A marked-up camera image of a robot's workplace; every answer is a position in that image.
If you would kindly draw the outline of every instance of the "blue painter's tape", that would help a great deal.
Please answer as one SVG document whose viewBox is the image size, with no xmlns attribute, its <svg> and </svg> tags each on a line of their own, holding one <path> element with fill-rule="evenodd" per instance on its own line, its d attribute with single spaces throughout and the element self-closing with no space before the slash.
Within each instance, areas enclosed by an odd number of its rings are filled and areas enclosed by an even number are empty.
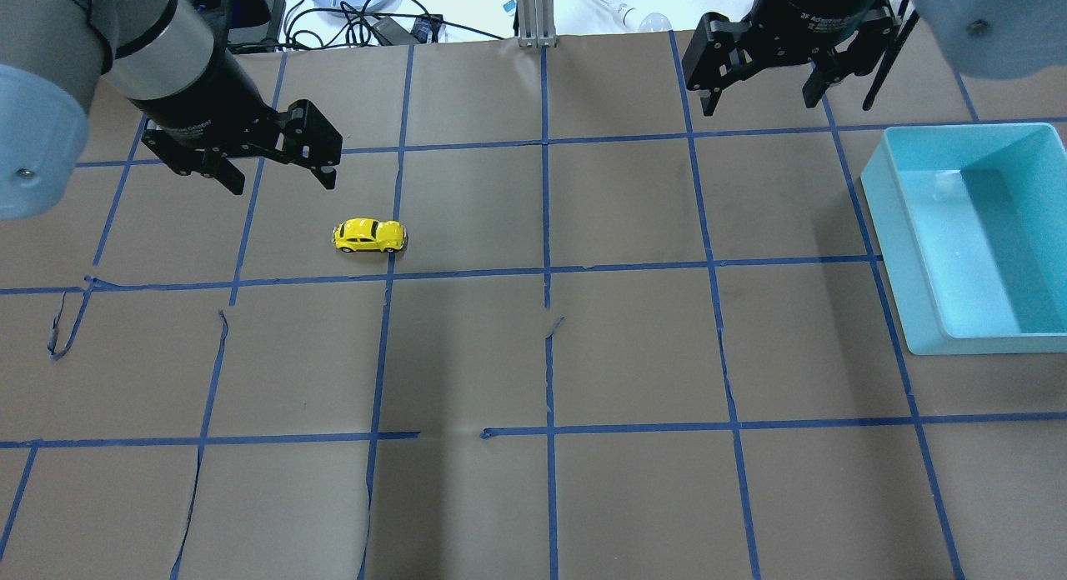
<svg viewBox="0 0 1067 580">
<path fill-rule="evenodd" d="M 745 539 L 748 545 L 749 565 L 752 570 L 752 578 L 760 580 L 760 557 L 755 544 L 755 530 L 752 521 L 751 499 L 748 492 L 748 473 L 745 470 L 745 454 L 740 440 L 740 428 L 737 421 L 737 405 L 734 402 L 733 390 L 730 386 L 730 370 L 727 364 L 727 353 L 722 340 L 722 304 L 719 299 L 718 275 L 715 269 L 715 251 L 712 248 L 711 236 L 707 230 L 707 214 L 704 208 L 704 196 L 700 177 L 700 162 L 697 158 L 697 142 L 692 131 L 692 116 L 689 113 L 689 100 L 686 94 L 685 75 L 682 70 L 682 57 L 678 49 L 678 39 L 674 31 L 668 32 L 670 37 L 671 57 L 674 59 L 674 71 L 678 76 L 679 95 L 682 100 L 682 112 L 685 116 L 685 131 L 689 143 L 689 165 L 692 167 L 694 196 L 697 199 L 697 212 L 700 219 L 701 239 L 704 242 L 704 254 L 707 258 L 707 279 L 711 285 L 712 307 L 715 311 L 715 333 L 717 347 L 719 349 L 719 360 L 722 367 L 722 386 L 727 397 L 727 409 L 730 413 L 730 423 L 732 424 L 734 463 L 737 468 L 737 486 L 740 496 L 742 516 L 745 520 Z"/>
<path fill-rule="evenodd" d="M 971 93 L 967 90 L 966 83 L 964 83 L 964 77 L 956 70 L 953 70 L 952 74 L 956 77 L 956 85 L 959 86 L 959 94 L 964 97 L 964 102 L 967 104 L 967 112 L 971 114 L 971 120 L 980 122 L 978 110 L 974 108 L 974 101 L 971 100 Z"/>
<path fill-rule="evenodd" d="M 114 162 L 77 162 L 75 163 L 74 166 L 76 170 L 81 170 L 81 167 L 117 167 L 125 165 L 126 162 L 114 161 Z"/>
<path fill-rule="evenodd" d="M 78 292 L 81 292 L 81 306 L 78 307 L 78 317 L 74 319 L 74 325 L 70 326 L 70 336 L 67 337 L 63 349 L 59 349 L 59 351 L 57 351 L 55 347 L 59 341 L 59 325 L 61 318 L 63 318 L 63 307 L 66 303 L 67 292 L 64 292 L 60 297 L 60 307 L 55 312 L 55 318 L 52 318 L 52 325 L 48 332 L 48 344 L 46 345 L 48 358 L 50 360 L 63 359 L 63 357 L 66 356 L 66 353 L 69 353 L 70 348 L 74 345 L 75 338 L 78 336 L 78 331 L 81 328 L 81 321 L 85 318 L 85 309 L 89 307 L 89 300 L 93 295 L 93 279 L 91 279 L 91 277 L 85 277 L 85 279 L 89 280 L 89 287 L 85 288 L 84 291 L 81 291 L 80 289 L 78 290 Z"/>
<path fill-rule="evenodd" d="M 1033 412 L 1025 414 L 954 414 L 954 416 L 922 416 L 923 424 L 981 424 L 988 421 L 1052 421 L 1067 420 L 1067 412 Z"/>
<path fill-rule="evenodd" d="M 405 150 L 467 150 L 467 148 L 536 147 L 542 140 L 496 140 L 490 143 L 411 144 Z"/>
<path fill-rule="evenodd" d="M 361 442 L 362 440 L 415 440 L 417 432 L 283 433 L 265 436 L 174 436 L 154 438 L 79 438 L 0 440 L 0 450 L 101 449 L 122 447 L 196 447 L 208 445 L 290 445 L 299 442 Z"/>
<path fill-rule="evenodd" d="M 637 272 L 644 269 L 703 269 L 707 261 L 663 261 L 662 263 L 608 263 L 598 265 L 554 265 L 553 273 Z"/>
<path fill-rule="evenodd" d="M 681 140 L 686 133 L 635 133 L 635 135 L 579 135 L 572 139 L 550 139 L 550 144 L 594 144 L 594 143 L 636 143 L 644 140 Z"/>
<path fill-rule="evenodd" d="M 207 291 L 211 288 L 229 288 L 232 283 L 194 283 L 187 285 L 115 285 L 99 277 L 93 279 L 93 291 L 96 292 L 136 292 L 136 291 Z"/>
<path fill-rule="evenodd" d="M 0 295 L 58 295 L 80 291 L 79 287 L 0 288 Z"/>
<path fill-rule="evenodd" d="M 274 80 L 274 94 L 271 97 L 272 109 L 277 109 L 277 99 L 282 95 L 282 83 L 285 82 L 285 67 L 289 61 L 289 53 L 282 53 L 282 61 L 278 62 L 277 79 Z M 262 182 L 264 165 L 266 159 L 259 158 L 256 164 L 256 178 L 252 182 L 252 193 L 249 196 L 249 209 L 244 215 L 244 229 L 241 231 L 240 246 L 237 248 L 237 263 L 234 265 L 234 280 L 229 288 L 229 307 L 237 304 L 237 291 L 241 288 L 241 269 L 244 265 L 244 256 L 249 249 L 249 235 L 252 233 L 252 220 L 256 212 L 256 203 L 259 200 L 259 184 Z"/>
<path fill-rule="evenodd" d="M 393 220 L 400 219 L 400 199 L 403 195 L 403 163 L 404 149 L 408 143 L 408 114 L 411 110 L 411 79 L 412 70 L 415 68 L 415 47 L 408 47 L 408 67 L 404 71 L 403 107 L 400 110 L 400 136 L 397 147 L 397 178 L 396 187 L 393 190 Z M 375 472 L 378 465 L 378 432 L 381 429 L 382 420 L 382 393 L 385 386 L 385 356 L 388 347 L 389 317 L 393 309 L 393 284 L 396 277 L 396 254 L 389 254 L 388 269 L 385 272 L 385 297 L 382 306 L 382 326 L 378 341 L 378 368 L 375 372 L 375 402 L 370 417 L 371 439 L 367 450 L 367 533 L 363 541 L 363 558 L 360 562 L 359 580 L 364 580 L 367 575 L 367 551 L 370 546 L 370 508 L 375 496 Z"/>
<path fill-rule="evenodd" d="M 275 285 L 332 285 L 339 283 L 376 283 L 385 280 L 385 273 L 369 273 L 366 276 L 317 276 L 317 277 L 260 277 L 255 280 L 241 280 L 244 287 L 275 287 Z"/>
<path fill-rule="evenodd" d="M 126 156 L 126 162 L 123 162 L 123 174 L 118 177 L 118 186 L 115 189 L 115 196 L 111 199 L 111 208 L 108 209 L 108 219 L 103 222 L 103 230 L 100 231 L 100 241 L 96 243 L 96 254 L 93 256 L 93 268 L 100 264 L 100 258 L 103 257 L 103 245 L 108 242 L 108 236 L 111 235 L 111 224 L 115 222 L 115 212 L 118 211 L 118 200 L 122 199 L 123 189 L 126 189 L 126 180 L 130 175 L 130 164 L 133 161 L 133 154 L 137 154 L 137 146 L 141 143 L 141 133 L 144 132 L 144 125 L 147 117 L 141 116 L 141 120 L 138 122 L 137 132 L 133 133 L 133 144 L 130 144 L 129 155 Z"/>
<path fill-rule="evenodd" d="M 811 133 L 830 131 L 829 127 L 805 127 L 805 128 L 758 128 L 758 129 L 732 129 L 732 131 L 694 131 L 695 139 L 721 139 L 728 135 L 778 135 L 779 133 Z"/>
<path fill-rule="evenodd" d="M 397 147 L 341 148 L 340 155 L 396 154 Z"/>
<path fill-rule="evenodd" d="M 867 263 L 874 256 L 827 256 L 815 258 L 726 258 L 715 260 L 716 268 L 736 265 L 808 265 L 815 263 Z"/>
<path fill-rule="evenodd" d="M 30 453 L 26 456 L 26 465 L 22 466 L 22 476 L 19 478 L 18 488 L 15 489 L 15 499 L 7 513 L 7 521 L 3 526 L 3 534 L 0 535 L 0 561 L 3 561 L 4 550 L 7 550 L 7 541 L 11 538 L 11 531 L 15 528 L 15 517 L 18 515 L 19 505 L 22 504 L 26 485 L 30 482 L 30 472 L 33 470 L 33 462 L 36 458 L 37 448 L 31 448 Z"/>
<path fill-rule="evenodd" d="M 866 251 L 867 256 L 872 256 L 872 261 L 870 261 L 871 273 L 874 277 L 875 287 L 878 292 L 878 300 L 881 304 L 882 317 L 886 322 L 886 328 L 889 331 L 890 341 L 893 344 L 893 353 L 896 358 L 896 366 L 901 374 L 901 382 L 904 387 L 905 398 L 907 398 L 908 409 L 911 414 L 911 422 L 914 424 L 915 438 L 919 440 L 919 451 L 923 457 L 923 466 L 926 470 L 926 480 L 929 482 L 930 494 L 934 497 L 934 506 L 937 509 L 938 522 L 941 523 L 941 533 L 944 538 L 945 548 L 949 552 L 949 560 L 952 564 L 953 575 L 957 579 L 964 578 L 964 568 L 959 562 L 959 553 L 956 550 L 956 541 L 953 536 L 952 526 L 949 522 L 949 515 L 944 508 L 944 500 L 941 496 L 941 488 L 937 480 L 937 470 L 934 469 L 934 460 L 930 457 L 929 446 L 926 442 L 926 433 L 923 431 L 923 422 L 919 415 L 919 406 L 915 403 L 914 393 L 911 390 L 911 378 L 908 374 L 907 365 L 904 361 L 904 352 L 901 349 L 899 337 L 896 335 L 896 326 L 893 324 L 893 315 L 891 307 L 889 306 L 889 297 L 886 292 L 886 287 L 881 280 L 881 274 L 878 270 L 878 265 L 873 258 L 873 246 L 871 242 L 871 235 L 866 226 L 866 222 L 863 219 L 863 211 L 860 208 L 859 197 L 856 193 L 856 188 L 853 182 L 853 177 L 848 168 L 848 162 L 845 159 L 844 148 L 841 144 L 841 135 L 838 131 L 837 120 L 833 117 L 833 110 L 830 107 L 829 98 L 823 97 L 823 109 L 826 110 L 827 120 L 830 123 L 830 131 L 833 135 L 834 147 L 838 150 L 838 159 L 841 162 L 841 171 L 845 177 L 845 181 L 848 186 L 849 196 L 853 202 L 853 212 L 856 215 L 856 222 L 859 224 L 860 233 L 863 236 L 863 246 Z"/>
</svg>

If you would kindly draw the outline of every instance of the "electrical cable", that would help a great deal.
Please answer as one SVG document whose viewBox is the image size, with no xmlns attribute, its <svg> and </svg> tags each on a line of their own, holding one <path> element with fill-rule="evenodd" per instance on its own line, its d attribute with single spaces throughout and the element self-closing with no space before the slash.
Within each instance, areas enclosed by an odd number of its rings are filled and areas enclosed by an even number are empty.
<svg viewBox="0 0 1067 580">
<path fill-rule="evenodd" d="M 418 9 L 423 11 L 423 14 L 373 14 L 372 12 L 369 14 L 367 12 L 367 7 L 370 6 L 373 1 L 375 0 L 365 0 L 363 5 L 359 7 L 349 2 L 340 2 L 339 6 L 312 6 L 308 7 L 308 10 L 293 14 L 293 12 L 296 12 L 301 4 L 305 2 L 305 0 L 300 0 L 300 2 L 293 5 L 292 10 L 286 14 L 286 17 L 283 20 L 282 31 L 285 41 L 274 41 L 274 38 L 269 38 L 269 41 L 260 41 L 258 44 L 230 44 L 229 49 L 233 52 L 251 52 L 256 51 L 257 48 L 290 48 L 293 49 L 293 51 L 321 51 L 321 49 L 325 48 L 362 48 L 363 46 L 370 46 L 370 41 L 373 37 L 373 34 L 370 33 L 370 27 L 372 26 L 372 21 L 377 21 L 377 19 L 381 19 L 382 17 L 431 17 L 430 10 L 427 10 L 426 5 L 418 0 L 409 0 L 409 2 L 418 6 Z M 336 34 L 334 34 L 332 38 L 330 38 L 330 41 L 323 41 L 322 36 L 312 30 L 293 31 L 301 17 L 304 17 L 304 15 L 307 14 L 315 14 L 315 12 L 344 15 L 344 26 Z M 444 19 L 435 19 L 435 21 L 440 22 L 440 25 L 451 26 L 455 27 L 455 29 L 466 30 L 468 32 L 480 34 L 480 36 L 495 38 L 496 41 L 504 39 L 504 36 L 496 36 L 494 33 L 473 29 L 469 26 L 457 25 L 455 21 L 444 21 Z M 315 37 L 318 45 L 302 44 L 302 42 L 299 41 L 299 37 L 304 36 L 304 34 L 309 34 L 309 36 Z M 336 44 L 336 41 L 338 41 L 343 34 L 345 36 L 344 44 Z"/>
<path fill-rule="evenodd" d="M 908 39 L 911 30 L 914 30 L 915 25 L 919 25 L 919 12 L 915 10 L 911 11 L 910 17 L 904 22 L 901 33 L 896 36 L 889 48 L 886 49 L 886 53 L 881 59 L 881 64 L 878 65 L 878 71 L 874 76 L 874 81 L 871 82 L 871 88 L 867 91 L 866 97 L 863 99 L 863 110 L 864 112 L 870 112 L 872 107 L 874 107 L 874 99 L 878 95 L 878 91 L 881 90 L 882 83 L 886 78 L 889 78 L 889 70 L 893 67 L 893 63 L 896 63 L 896 57 L 899 55 L 901 49 L 904 48 L 905 41 Z"/>
</svg>

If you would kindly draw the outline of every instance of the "blue tape line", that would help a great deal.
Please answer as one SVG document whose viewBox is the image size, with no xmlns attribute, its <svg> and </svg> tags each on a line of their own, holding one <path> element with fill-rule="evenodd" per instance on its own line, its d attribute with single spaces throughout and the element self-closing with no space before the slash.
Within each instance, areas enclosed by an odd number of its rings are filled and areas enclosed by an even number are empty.
<svg viewBox="0 0 1067 580">
<path fill-rule="evenodd" d="M 0 295 L 58 295 L 81 291 L 80 287 L 0 288 Z"/>
<path fill-rule="evenodd" d="M 0 440 L 0 450 L 98 449 L 111 447 L 195 447 L 198 445 L 292 445 L 300 442 L 361 442 L 362 440 L 415 440 L 417 432 L 282 433 L 260 436 L 174 436 L 154 438 L 79 438 Z"/>
<path fill-rule="evenodd" d="M 544 307 L 552 307 L 551 175 L 548 158 L 548 50 L 541 48 L 541 249 L 544 264 Z"/>
<path fill-rule="evenodd" d="M 226 337 L 229 336 L 229 321 L 221 309 L 219 319 L 222 319 L 222 333 L 219 334 L 219 351 L 214 355 L 214 367 L 211 368 L 211 382 L 207 389 L 207 402 L 204 404 L 204 417 L 201 421 L 201 438 L 207 438 L 207 431 L 211 424 L 211 412 L 214 409 L 214 397 L 219 390 L 219 376 L 222 375 L 222 360 L 226 355 Z"/>
<path fill-rule="evenodd" d="M 490 143 L 444 143 L 412 144 L 407 150 L 465 150 L 466 148 L 534 147 L 544 144 L 542 140 L 496 140 Z"/>
<path fill-rule="evenodd" d="M 252 182 L 252 193 L 249 196 L 249 208 L 244 214 L 244 229 L 241 231 L 241 243 L 237 246 L 237 263 L 234 265 L 234 279 L 229 283 L 229 307 L 237 304 L 237 291 L 241 288 L 241 269 L 244 268 L 244 256 L 249 249 L 249 236 L 252 235 L 252 220 L 256 214 L 256 204 L 259 202 L 259 184 L 264 177 L 264 166 L 267 161 L 259 158 L 256 163 L 256 177 Z"/>
<path fill-rule="evenodd" d="M 80 288 L 77 288 L 77 292 L 81 292 L 81 306 L 78 307 L 78 315 L 74 319 L 74 325 L 70 326 L 70 336 L 67 337 L 66 343 L 63 345 L 63 349 L 57 351 L 55 344 L 57 341 L 59 340 L 59 324 L 60 324 L 60 319 L 63 317 L 63 305 L 66 302 L 67 292 L 64 292 L 62 297 L 60 297 L 60 307 L 59 310 L 55 312 L 55 318 L 52 319 L 52 326 L 49 329 L 48 334 L 47 351 L 48 351 L 48 358 L 50 360 L 60 360 L 64 356 L 66 356 L 66 353 L 70 351 L 70 348 L 73 348 L 74 345 L 75 339 L 78 337 L 78 331 L 81 328 L 81 321 L 85 318 L 85 310 L 89 307 L 89 300 L 92 299 L 93 295 L 93 285 L 94 285 L 93 277 L 85 276 L 85 280 L 89 281 L 89 287 L 85 288 L 84 291 L 82 291 Z"/>
<path fill-rule="evenodd" d="M 728 131 L 695 131 L 692 135 L 697 139 L 719 139 L 726 135 L 778 135 L 778 133 L 811 133 L 830 131 L 829 127 L 800 127 L 800 128 L 755 128 L 755 129 L 728 129 Z"/>
<path fill-rule="evenodd" d="M 397 143 L 397 178 L 393 190 L 393 220 L 400 219 L 400 197 L 403 188 L 404 151 L 408 143 L 408 114 L 411 110 L 411 79 L 415 68 L 415 46 L 408 46 L 408 65 L 404 71 L 403 107 L 400 110 L 400 139 Z M 375 497 L 375 471 L 378 467 L 378 440 L 375 438 L 381 429 L 382 393 L 385 387 L 385 356 L 388 353 L 389 318 L 393 310 L 393 284 L 396 277 L 396 254 L 389 254 L 389 263 L 385 272 L 385 297 L 382 306 L 382 326 L 378 340 L 378 368 L 375 372 L 375 402 L 370 416 L 371 439 L 367 450 L 367 533 L 364 536 L 363 558 L 360 562 L 359 580 L 367 575 L 367 552 L 370 550 L 370 511 Z"/>
<path fill-rule="evenodd" d="M 814 258 L 721 258 L 715 260 L 716 268 L 742 268 L 743 265 L 810 265 L 816 263 L 867 263 L 879 260 L 875 256 L 826 256 Z"/>
<path fill-rule="evenodd" d="M 30 482 L 30 472 L 33 470 L 33 462 L 37 458 L 37 448 L 31 448 L 26 457 L 26 466 L 22 467 L 22 477 L 19 478 L 18 488 L 15 489 L 15 498 L 11 503 L 11 511 L 7 513 L 7 521 L 3 526 L 3 535 L 0 536 L 0 561 L 3 561 L 3 553 L 7 550 L 7 541 L 11 538 L 11 531 L 15 528 L 15 517 L 18 515 L 18 508 L 22 504 L 22 496 L 26 494 L 26 484 Z"/>
<path fill-rule="evenodd" d="M 633 143 L 643 140 L 679 140 L 685 139 L 683 132 L 635 133 L 635 135 L 579 135 L 571 139 L 546 140 L 550 144 L 590 144 L 590 143 Z"/>
<path fill-rule="evenodd" d="M 826 117 L 830 124 L 830 131 L 833 135 L 834 146 L 838 148 L 838 158 L 841 162 L 841 171 L 848 184 L 849 195 L 853 200 L 853 212 L 856 215 L 856 222 L 859 224 L 861 235 L 863 236 L 863 246 L 866 254 L 872 256 L 874 249 L 871 243 L 871 236 L 866 227 L 866 221 L 863 219 L 863 211 L 860 208 L 855 186 L 851 181 L 848 162 L 846 162 L 844 150 L 841 146 L 841 136 L 839 135 L 837 122 L 833 117 L 833 110 L 831 109 L 830 101 L 827 97 L 823 97 L 823 107 L 826 110 Z M 910 374 L 908 374 L 907 364 L 904 361 L 904 351 L 901 349 L 899 337 L 896 336 L 896 326 L 893 322 L 892 309 L 889 306 L 889 297 L 886 292 L 886 287 L 881 280 L 878 264 L 876 261 L 872 260 L 870 261 L 870 265 L 872 276 L 874 276 L 875 287 L 878 291 L 878 300 L 881 303 L 882 317 L 885 318 L 886 326 L 889 331 L 889 337 L 893 344 L 893 353 L 901 374 L 901 382 L 903 383 L 905 398 L 907 398 L 908 401 L 908 410 L 911 414 L 911 422 L 914 424 L 915 438 L 919 440 L 919 451 L 922 454 L 923 467 L 925 467 L 926 470 L 926 479 L 929 482 L 930 494 L 934 497 L 934 506 L 937 509 L 938 522 L 941 523 L 941 534 L 944 537 L 945 547 L 949 550 L 949 560 L 952 563 L 953 575 L 957 579 L 962 579 L 964 568 L 959 562 L 959 553 L 956 550 L 956 542 L 953 537 L 952 527 L 949 522 L 949 515 L 944 509 L 944 500 L 941 497 L 941 488 L 937 480 L 937 470 L 934 469 L 934 460 L 930 457 L 929 446 L 926 442 L 926 433 L 923 431 L 922 417 L 919 415 L 919 406 L 915 403 L 915 397 L 911 390 L 911 377 Z"/>
<path fill-rule="evenodd" d="M 559 525 L 558 512 L 556 509 L 556 389 L 554 386 L 555 371 L 553 370 L 553 341 L 556 329 L 563 322 L 563 318 L 557 319 L 556 324 L 548 331 L 548 336 L 544 338 L 544 401 L 545 401 L 545 437 L 547 439 L 547 470 L 548 480 L 548 570 L 553 580 L 559 579 Z"/>
<path fill-rule="evenodd" d="M 1067 420 L 1067 412 L 1032 412 L 1023 414 L 949 414 L 921 416 L 923 424 L 981 424 L 987 421 L 1050 421 Z"/>
<path fill-rule="evenodd" d="M 552 241 L 550 238 L 550 158 L 548 158 L 548 48 L 541 47 L 541 229 L 544 263 L 544 307 L 552 307 Z M 545 399 L 545 479 L 548 482 L 548 577 L 559 580 L 559 515 L 556 506 L 556 390 L 554 387 L 552 345 L 556 329 L 563 323 L 557 319 L 544 338 Z"/>
<path fill-rule="evenodd" d="M 170 580 L 178 580 L 178 573 L 181 570 L 181 558 L 186 553 L 186 542 L 189 541 L 189 530 L 193 523 L 193 509 L 196 506 L 196 493 L 200 489 L 200 472 L 204 466 L 204 446 L 196 448 L 196 470 L 193 472 L 193 494 L 189 499 L 189 509 L 186 511 L 186 531 L 181 534 L 181 543 L 178 545 L 178 553 L 174 557 L 171 565 Z"/>
<path fill-rule="evenodd" d="M 971 93 L 969 93 L 966 83 L 964 83 L 964 77 L 956 70 L 953 70 L 952 75 L 956 77 L 956 85 L 959 86 L 959 94 L 964 97 L 964 102 L 967 104 L 967 112 L 971 114 L 971 120 L 980 120 L 978 110 L 974 108 L 974 101 L 971 100 Z"/>
<path fill-rule="evenodd" d="M 810 258 L 739 258 L 739 260 L 715 260 L 716 268 L 733 268 L 733 265 L 807 265 L 813 263 L 853 263 L 854 261 L 883 261 L 879 254 L 874 256 L 828 256 Z M 639 272 L 651 269 L 702 269 L 705 261 L 655 261 L 655 263 L 608 263 L 596 265 L 552 265 L 552 273 L 599 273 L 599 272 Z M 394 280 L 433 280 L 441 277 L 484 277 L 484 276 L 537 276 L 544 273 L 544 268 L 500 268 L 500 269 L 461 269 L 451 272 L 397 272 Z M 273 285 L 330 285 L 340 283 L 376 283 L 385 280 L 387 273 L 367 273 L 363 276 L 293 276 L 293 277 L 253 277 L 240 280 L 240 287 L 273 287 Z M 207 291 L 218 288 L 232 288 L 232 280 L 218 283 L 191 283 L 175 285 L 117 285 L 100 280 L 97 277 L 94 291 L 97 292 L 137 292 L 137 291 Z M 0 288 L 0 295 L 35 295 L 61 294 L 61 292 L 81 291 L 78 287 L 43 287 L 43 288 Z"/>
<path fill-rule="evenodd" d="M 271 109 L 277 109 L 277 99 L 282 95 L 282 83 L 285 82 L 285 67 L 289 61 L 289 53 L 283 52 L 282 60 L 277 65 L 277 78 L 274 80 L 274 94 L 271 97 Z M 249 196 L 249 209 L 244 215 L 244 229 L 241 231 L 241 243 L 237 248 L 237 263 L 234 265 L 234 283 L 229 288 L 229 307 L 237 304 L 237 291 L 241 287 L 241 269 L 244 265 L 244 256 L 249 249 L 249 235 L 252 233 L 252 220 L 256 214 L 256 203 L 259 200 L 259 184 L 262 182 L 264 166 L 266 159 L 259 158 L 256 164 L 256 180 L 252 182 L 252 193 Z"/>
<path fill-rule="evenodd" d="M 752 521 L 751 497 L 748 490 L 748 472 L 745 470 L 745 451 L 740 440 L 740 426 L 737 423 L 737 405 L 734 402 L 733 390 L 730 386 L 730 370 L 727 364 L 727 353 L 722 340 L 722 304 L 719 299 L 718 274 L 715 270 L 715 253 L 712 249 L 711 236 L 707 230 L 707 212 L 704 208 L 704 195 L 700 178 L 700 163 L 697 158 L 697 141 L 692 131 L 692 116 L 689 113 L 689 100 L 686 95 L 685 75 L 682 70 L 682 57 L 678 51 L 678 39 L 674 31 L 668 32 L 670 37 L 671 55 L 674 59 L 674 71 L 678 76 L 678 90 L 682 99 L 682 113 L 685 116 L 685 131 L 689 143 L 689 163 L 692 167 L 692 188 L 697 199 L 697 212 L 700 219 L 700 233 L 704 241 L 704 254 L 707 258 L 707 277 L 711 285 L 712 307 L 715 311 L 715 334 L 719 349 L 719 360 L 722 365 L 722 386 L 727 394 L 727 409 L 730 413 L 730 423 L 733 424 L 733 447 L 734 463 L 737 468 L 737 487 L 740 493 L 742 516 L 745 520 L 745 541 L 748 544 L 749 565 L 752 569 L 752 578 L 760 580 L 760 557 L 755 544 L 755 528 Z"/>
<path fill-rule="evenodd" d="M 210 436 L 206 445 L 292 445 L 298 442 L 380 442 L 381 440 L 415 440 L 417 432 L 350 432 L 290 433 L 278 436 Z"/>
<path fill-rule="evenodd" d="M 129 155 L 126 156 L 126 161 L 123 162 L 123 174 L 118 177 L 115 196 L 111 199 L 111 208 L 108 209 L 108 219 L 103 222 L 103 230 L 100 231 L 100 241 L 96 243 L 93 268 L 99 265 L 100 258 L 103 257 L 103 245 L 108 242 L 108 236 L 111 235 L 111 224 L 115 222 L 115 212 L 118 211 L 118 200 L 122 199 L 123 190 L 126 189 L 126 180 L 130 175 L 130 164 L 133 162 L 133 154 L 137 154 L 137 146 L 141 143 L 141 133 L 144 132 L 145 120 L 147 120 L 147 117 L 141 116 L 141 120 L 138 122 L 137 132 L 133 132 L 133 144 L 130 144 Z"/>
<path fill-rule="evenodd" d="M 483 276 L 538 276 L 542 268 L 468 269 L 461 272 L 404 272 L 397 273 L 397 280 L 433 280 L 439 277 L 483 277 Z"/>
<path fill-rule="evenodd" d="M 341 148 L 340 155 L 396 154 L 397 147 Z"/>
<path fill-rule="evenodd" d="M 233 283 L 191 283 L 186 285 L 117 285 L 94 277 L 93 290 L 99 292 L 138 292 L 138 291 L 208 291 L 213 288 L 229 288 Z"/>
<path fill-rule="evenodd" d="M 740 421 L 743 430 L 802 430 L 802 429 L 850 429 L 867 426 L 910 426 L 910 417 L 895 418 L 838 418 L 829 420 L 767 420 Z"/>
<path fill-rule="evenodd" d="M 704 269 L 707 261 L 660 261 L 660 263 L 606 263 L 598 265 L 554 265 L 553 273 L 640 272 L 648 269 Z"/>
<path fill-rule="evenodd" d="M 130 162 L 80 162 L 75 163 L 76 170 L 84 170 L 84 167 L 118 167 L 118 166 L 156 166 L 163 163 L 161 159 L 133 159 Z"/>
<path fill-rule="evenodd" d="M 258 277 L 241 280 L 244 287 L 275 287 L 275 285 L 331 285 L 336 283 L 375 283 L 385 280 L 385 273 L 367 273 L 366 276 L 306 276 L 306 277 Z"/>
<path fill-rule="evenodd" d="M 116 160 L 114 162 L 77 162 L 74 166 L 76 170 L 82 170 L 82 167 L 117 167 L 125 165 L 126 162 L 120 162 Z"/>
</svg>

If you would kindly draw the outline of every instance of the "light blue tray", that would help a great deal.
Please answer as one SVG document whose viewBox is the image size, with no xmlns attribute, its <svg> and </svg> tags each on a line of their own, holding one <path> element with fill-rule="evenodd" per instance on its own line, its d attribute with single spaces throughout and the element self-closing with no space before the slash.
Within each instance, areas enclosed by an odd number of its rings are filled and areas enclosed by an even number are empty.
<svg viewBox="0 0 1067 580">
<path fill-rule="evenodd" d="M 911 353 L 1067 352 L 1055 128 L 888 128 L 862 177 Z"/>
</svg>

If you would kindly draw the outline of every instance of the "cable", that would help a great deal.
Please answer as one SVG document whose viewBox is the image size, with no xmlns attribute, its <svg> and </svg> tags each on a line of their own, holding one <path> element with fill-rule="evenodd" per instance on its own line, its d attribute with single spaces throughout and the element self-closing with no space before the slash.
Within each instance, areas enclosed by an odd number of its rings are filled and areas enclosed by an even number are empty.
<svg viewBox="0 0 1067 580">
<path fill-rule="evenodd" d="M 872 107 L 874 107 L 874 99 L 877 97 L 878 91 L 881 90 L 882 83 L 889 76 L 889 70 L 893 67 L 893 63 L 896 63 L 896 55 L 899 55 L 901 49 L 904 48 L 904 42 L 908 39 L 908 36 L 911 34 L 911 30 L 914 30 L 915 25 L 919 25 L 919 12 L 912 11 L 908 20 L 904 22 L 899 36 L 896 36 L 896 39 L 893 41 L 888 49 L 886 49 L 886 54 L 881 59 L 878 72 L 874 76 L 874 81 L 871 82 L 871 88 L 867 91 L 866 97 L 863 99 L 864 112 L 870 112 Z"/>
<path fill-rule="evenodd" d="M 346 46 L 351 46 L 351 48 L 362 48 L 362 46 L 369 46 L 370 39 L 372 37 L 372 33 L 370 33 L 369 31 L 370 27 L 372 26 L 370 18 L 380 19 L 381 17 L 408 17 L 408 18 L 430 17 L 430 10 L 427 10 L 426 5 L 424 5 L 418 0 L 409 0 L 409 2 L 414 3 L 415 6 L 418 6 L 419 10 L 423 10 L 423 14 L 369 14 L 367 12 L 367 7 L 372 2 L 373 0 L 365 0 L 365 2 L 363 2 L 363 5 L 360 7 L 356 7 L 349 2 L 340 2 L 339 6 L 313 6 L 308 7 L 308 10 L 301 11 L 300 14 L 292 15 L 292 12 L 297 11 L 297 7 L 299 7 L 301 3 L 304 3 L 304 0 L 300 0 L 300 2 L 298 2 L 297 5 L 293 6 L 293 10 L 289 11 L 289 14 L 286 15 L 285 21 L 283 22 L 283 33 L 285 33 L 285 41 L 284 42 L 273 41 L 271 42 L 271 44 L 264 44 L 262 46 L 277 46 L 278 48 L 292 48 L 292 49 L 298 49 L 298 51 L 319 51 L 319 49 L 323 48 L 346 48 Z M 313 14 L 314 12 L 319 12 L 319 11 L 328 12 L 329 14 L 345 15 L 345 25 L 337 32 L 337 34 L 335 34 L 334 37 L 330 38 L 330 41 L 323 41 L 319 34 L 310 30 L 299 30 L 293 32 L 293 28 L 297 26 L 297 22 L 300 21 L 301 17 L 304 17 L 304 15 Z M 479 29 L 473 29 L 469 26 L 457 25 L 457 22 L 455 21 L 444 21 L 444 19 L 440 19 L 439 22 L 445 26 L 452 26 L 455 27 L 455 29 L 467 30 L 468 32 L 480 34 L 480 36 L 488 36 L 491 38 L 495 38 L 496 41 L 504 39 L 504 36 L 496 36 L 496 34 L 494 33 L 485 32 Z M 301 36 L 301 34 L 310 34 L 310 36 L 315 36 L 316 41 L 318 42 L 318 46 L 301 44 L 301 42 L 297 39 L 299 36 Z M 345 34 L 346 41 L 344 42 L 344 44 L 335 44 L 335 41 L 337 41 L 337 38 L 340 37 L 341 34 Z M 253 48 L 253 44 L 239 45 L 238 48 L 251 49 Z"/>
<path fill-rule="evenodd" d="M 289 18 L 292 17 L 292 14 L 293 14 L 294 11 L 300 10 L 300 6 L 302 4 L 304 4 L 305 1 L 306 0 L 299 0 L 297 2 L 297 4 L 294 4 L 292 6 L 292 10 L 289 10 L 289 11 L 286 12 L 285 18 L 282 20 L 282 27 L 283 27 L 283 29 L 286 29 L 289 26 Z"/>
</svg>

